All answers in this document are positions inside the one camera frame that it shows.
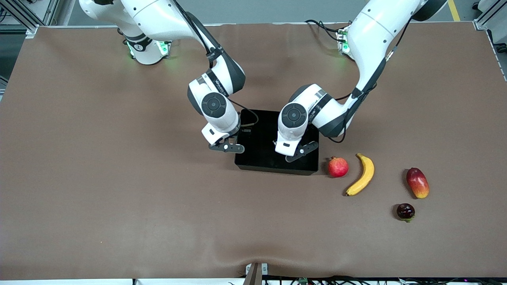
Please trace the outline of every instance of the black tray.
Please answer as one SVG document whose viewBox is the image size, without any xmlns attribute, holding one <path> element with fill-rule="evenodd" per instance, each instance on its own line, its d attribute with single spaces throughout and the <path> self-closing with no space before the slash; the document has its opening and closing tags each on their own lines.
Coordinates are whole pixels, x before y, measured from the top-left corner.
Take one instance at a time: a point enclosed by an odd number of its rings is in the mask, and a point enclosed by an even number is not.
<svg viewBox="0 0 507 285">
<path fill-rule="evenodd" d="M 252 110 L 259 116 L 257 124 L 241 128 L 238 143 L 245 147 L 242 154 L 236 154 L 234 163 L 243 170 L 311 175 L 318 171 L 318 149 L 306 156 L 288 163 L 285 155 L 275 152 L 276 134 L 278 130 L 278 114 L 280 112 Z M 248 110 L 242 110 L 241 123 L 255 122 L 255 116 Z M 319 132 L 313 125 L 309 125 L 301 139 L 301 145 L 312 141 L 318 143 Z"/>
</svg>

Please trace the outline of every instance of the yellow banana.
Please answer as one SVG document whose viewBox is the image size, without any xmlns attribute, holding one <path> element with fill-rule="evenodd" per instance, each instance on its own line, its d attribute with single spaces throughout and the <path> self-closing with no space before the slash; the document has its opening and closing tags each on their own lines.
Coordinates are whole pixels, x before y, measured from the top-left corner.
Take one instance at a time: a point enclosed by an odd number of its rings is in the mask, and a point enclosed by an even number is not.
<svg viewBox="0 0 507 285">
<path fill-rule="evenodd" d="M 358 153 L 356 156 L 361 160 L 363 164 L 363 174 L 361 178 L 359 178 L 354 184 L 352 184 L 345 192 L 345 196 L 354 196 L 361 192 L 362 189 L 370 183 L 373 178 L 373 173 L 375 173 L 375 166 L 373 165 L 373 161 L 368 157 Z"/>
</svg>

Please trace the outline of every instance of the white robotic arm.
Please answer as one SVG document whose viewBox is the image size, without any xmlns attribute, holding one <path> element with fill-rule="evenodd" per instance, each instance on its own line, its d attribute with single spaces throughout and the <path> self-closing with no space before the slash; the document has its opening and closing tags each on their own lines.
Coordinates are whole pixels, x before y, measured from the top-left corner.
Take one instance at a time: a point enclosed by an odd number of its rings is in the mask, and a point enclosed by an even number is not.
<svg viewBox="0 0 507 285">
<path fill-rule="evenodd" d="M 210 68 L 189 84 L 187 96 L 195 110 L 208 121 L 202 134 L 212 148 L 239 130 L 238 113 L 227 97 L 243 88 L 243 69 L 177 1 L 80 0 L 80 5 L 90 17 L 116 24 L 134 57 L 142 64 L 157 63 L 165 56 L 159 49 L 160 42 L 197 40 L 206 50 Z M 237 146 L 221 150 L 244 151 L 242 146 Z"/>
<path fill-rule="evenodd" d="M 308 124 L 324 136 L 342 135 L 386 64 L 389 44 L 412 19 L 425 20 L 438 12 L 445 0 L 371 0 L 348 28 L 349 53 L 359 69 L 359 81 L 344 104 L 316 84 L 299 88 L 278 118 L 275 151 L 292 157 Z"/>
</svg>

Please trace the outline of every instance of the gray floor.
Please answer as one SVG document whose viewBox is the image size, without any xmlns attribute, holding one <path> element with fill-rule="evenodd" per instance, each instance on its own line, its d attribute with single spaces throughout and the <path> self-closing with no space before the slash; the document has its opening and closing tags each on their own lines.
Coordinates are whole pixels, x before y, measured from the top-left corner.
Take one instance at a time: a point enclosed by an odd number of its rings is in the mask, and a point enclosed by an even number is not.
<svg viewBox="0 0 507 285">
<path fill-rule="evenodd" d="M 61 0 L 56 20 L 59 25 L 100 26 L 108 22 L 89 18 L 79 6 L 79 0 Z M 472 10 L 476 0 L 455 0 L 461 21 L 471 21 L 480 14 Z M 185 10 L 192 12 L 204 24 L 215 23 L 273 23 L 302 22 L 308 19 L 323 22 L 352 20 L 368 0 L 179 0 Z M 448 6 L 430 21 L 452 22 Z M 0 75 L 9 78 L 23 42 L 23 36 L 0 35 Z M 498 56 L 507 68 L 507 54 Z"/>
</svg>

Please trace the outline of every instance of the brown table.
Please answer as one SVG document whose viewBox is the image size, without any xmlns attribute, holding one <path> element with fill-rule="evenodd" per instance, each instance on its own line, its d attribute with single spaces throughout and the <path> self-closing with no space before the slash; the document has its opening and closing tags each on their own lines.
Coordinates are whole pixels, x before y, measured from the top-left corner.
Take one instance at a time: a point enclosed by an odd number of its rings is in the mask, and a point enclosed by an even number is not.
<svg viewBox="0 0 507 285">
<path fill-rule="evenodd" d="M 280 110 L 301 85 L 350 92 L 355 64 L 307 25 L 209 30 L 247 74 L 234 100 Z M 250 262 L 294 276 L 506 276 L 507 85 L 472 23 L 418 23 L 345 142 L 331 179 L 239 170 L 208 150 L 186 96 L 204 51 L 177 41 L 153 66 L 115 29 L 40 28 L 0 104 L 1 279 L 233 277 Z M 376 173 L 355 197 L 344 190 Z M 431 193 L 414 200 L 403 173 Z M 408 202 L 407 224 L 393 207 Z"/>
</svg>

